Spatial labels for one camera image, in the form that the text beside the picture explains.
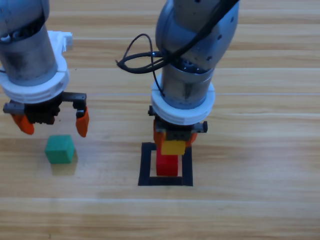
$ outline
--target black cable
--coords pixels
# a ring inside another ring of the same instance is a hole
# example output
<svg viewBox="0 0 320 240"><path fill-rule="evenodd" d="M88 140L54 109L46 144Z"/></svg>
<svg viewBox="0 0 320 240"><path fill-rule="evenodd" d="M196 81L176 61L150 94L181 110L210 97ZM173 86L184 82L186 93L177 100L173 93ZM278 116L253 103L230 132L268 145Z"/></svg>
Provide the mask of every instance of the black cable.
<svg viewBox="0 0 320 240"><path fill-rule="evenodd" d="M153 46L152 46L152 40L151 38L149 37L149 35L145 34L145 33L141 33L140 35L138 35L137 37L135 37L135 39L132 40L132 42L130 43L130 45L128 46L128 48L126 49L125 53L124 53L124 56L123 58L125 59L127 57L127 54L128 52L130 51L132 45L135 43L135 41L137 41L139 38L141 37L146 37L148 40L149 40L149 45L150 45L150 51L151 52L146 52L146 53L139 53L138 55L140 57L150 57L151 58L151 66L153 67L154 66L154 57L160 57L161 55L159 54L159 52L157 54L154 54L154 49L153 49ZM162 96L164 97L165 94L164 94L164 91L161 89L159 83L158 83L158 80L157 80L157 76L156 76L156 72L155 71L152 71L153 73L153 77L154 77L154 81L155 81L155 84L156 86L158 87L160 93L162 94Z"/></svg>
<svg viewBox="0 0 320 240"><path fill-rule="evenodd" d="M162 57L161 59L153 62L152 64L132 68L126 66L126 62L132 59L140 58L140 55L135 54L128 56L125 54L125 57L121 61L116 61L117 66L124 71L127 71L132 74L147 74L154 72L158 69L163 68L164 66L172 63L174 60L180 58L183 54L193 48L200 40L206 38L215 27L215 25L239 2L239 0L221 0L213 9L211 19L204 25L204 27L197 33L197 35L184 47L175 51L174 53ZM150 52L143 53L143 56L151 57Z"/></svg>

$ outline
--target wood grain surface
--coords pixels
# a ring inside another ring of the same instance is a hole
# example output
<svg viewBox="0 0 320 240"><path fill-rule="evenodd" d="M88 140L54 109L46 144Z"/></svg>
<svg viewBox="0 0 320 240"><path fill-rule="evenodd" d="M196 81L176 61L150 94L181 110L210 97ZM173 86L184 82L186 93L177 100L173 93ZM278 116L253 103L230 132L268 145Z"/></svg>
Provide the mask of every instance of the wood grain surface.
<svg viewBox="0 0 320 240"><path fill-rule="evenodd" d="M0 112L1 240L320 240L319 0L241 0L194 187L137 186L153 79L115 64L139 33L154 40L165 0L50 2L48 29L73 32L67 90L88 93L89 132L67 103L33 136ZM49 164L53 134L72 135L73 164Z"/></svg>

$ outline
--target white mounting ring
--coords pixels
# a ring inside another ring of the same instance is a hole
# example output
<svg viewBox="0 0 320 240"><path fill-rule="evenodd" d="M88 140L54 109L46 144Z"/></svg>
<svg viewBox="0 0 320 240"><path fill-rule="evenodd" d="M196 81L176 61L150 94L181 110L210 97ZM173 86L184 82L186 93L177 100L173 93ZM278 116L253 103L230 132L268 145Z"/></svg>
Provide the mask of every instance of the white mounting ring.
<svg viewBox="0 0 320 240"><path fill-rule="evenodd" d="M0 73L0 85L4 93L13 101L22 104L37 104L53 99L64 91L69 83L68 64L62 52L72 46L72 33L48 31L57 63L57 72L49 81L36 86L20 86L12 83L6 74Z"/></svg>
<svg viewBox="0 0 320 240"><path fill-rule="evenodd" d="M161 86L161 74L157 79ZM215 99L215 88L214 85L210 83L206 98L200 106L193 109L178 109L165 102L156 83L152 86L151 104L153 110L160 118L175 125L187 126L202 122L211 113Z"/></svg>

